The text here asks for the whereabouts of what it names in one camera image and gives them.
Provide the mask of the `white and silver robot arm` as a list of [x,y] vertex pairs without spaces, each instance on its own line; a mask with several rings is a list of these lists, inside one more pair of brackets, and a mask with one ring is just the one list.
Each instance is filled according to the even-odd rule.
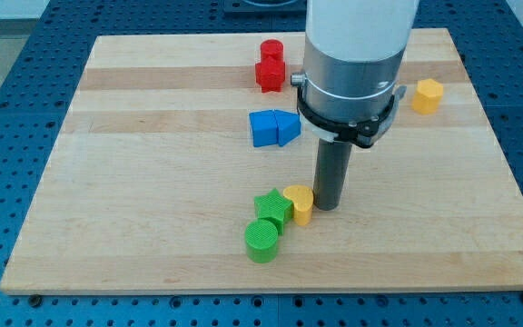
[[419,0],[309,0],[297,107],[322,140],[372,147],[405,93],[398,71]]

